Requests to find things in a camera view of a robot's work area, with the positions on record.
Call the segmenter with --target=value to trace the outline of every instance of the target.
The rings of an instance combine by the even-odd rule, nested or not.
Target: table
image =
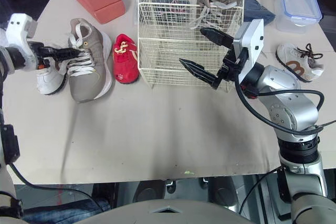
[[[123,0],[126,14],[98,24],[76,0],[50,0],[39,18],[35,41],[66,46],[69,22],[82,17],[112,40],[125,33],[136,41],[137,0]],[[259,0],[270,10],[273,0]],[[312,43],[324,53],[322,77],[302,88],[325,94],[319,123],[334,119],[335,53],[318,24],[304,36],[265,28],[265,55],[259,62],[281,67],[274,51],[281,42]],[[143,79],[115,83],[103,98],[73,102],[69,85],[59,94],[36,90],[36,74],[18,71],[4,84],[4,115],[14,125],[21,157],[16,166],[35,184],[124,182],[146,179],[255,174],[279,165],[273,129],[254,118],[233,91],[155,86]],[[250,101],[264,116],[266,109]],[[336,126],[321,134],[324,168],[335,167]],[[20,181],[13,175],[14,183]]]

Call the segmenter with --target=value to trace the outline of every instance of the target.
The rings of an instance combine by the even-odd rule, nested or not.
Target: red child's shoe
[[[135,82],[139,77],[137,47],[134,41],[120,34],[113,45],[113,74],[123,84]]]

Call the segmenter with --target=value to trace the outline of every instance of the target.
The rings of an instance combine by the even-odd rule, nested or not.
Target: silver robotic arm
[[[281,168],[278,169],[280,197],[292,205],[291,218],[296,224],[335,223],[336,204],[327,198],[321,154],[317,150],[315,126],[320,103],[315,106],[300,90],[294,75],[274,66],[262,66],[256,60],[263,47],[263,20],[244,23],[235,38],[214,28],[201,28],[201,33],[219,46],[229,48],[223,65],[213,75],[192,61],[180,59],[195,77],[217,89],[221,80],[234,81],[239,98],[257,118],[275,128],[279,144]],[[259,98],[268,109],[270,120],[258,114],[245,100]]]

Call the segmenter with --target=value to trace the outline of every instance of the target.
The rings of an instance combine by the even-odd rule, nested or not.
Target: white sneaker
[[[66,75],[55,68],[54,60],[51,58],[49,62],[49,65],[39,65],[40,69],[37,70],[37,90],[45,95],[57,93],[66,81]]]
[[[323,54],[314,54],[310,43],[306,45],[306,50],[293,44],[282,44],[278,46],[275,55],[285,68],[303,82],[319,78],[324,71],[324,65],[316,61],[321,59]]]

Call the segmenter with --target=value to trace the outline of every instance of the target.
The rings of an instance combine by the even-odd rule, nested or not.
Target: wire basket
[[[217,74],[227,48],[212,43],[199,30],[215,27],[234,36],[243,22],[243,2],[223,10],[197,5],[196,0],[138,0],[138,67],[144,80],[150,86],[208,87],[192,76],[179,58]],[[219,88],[228,92],[232,86],[222,82]]]

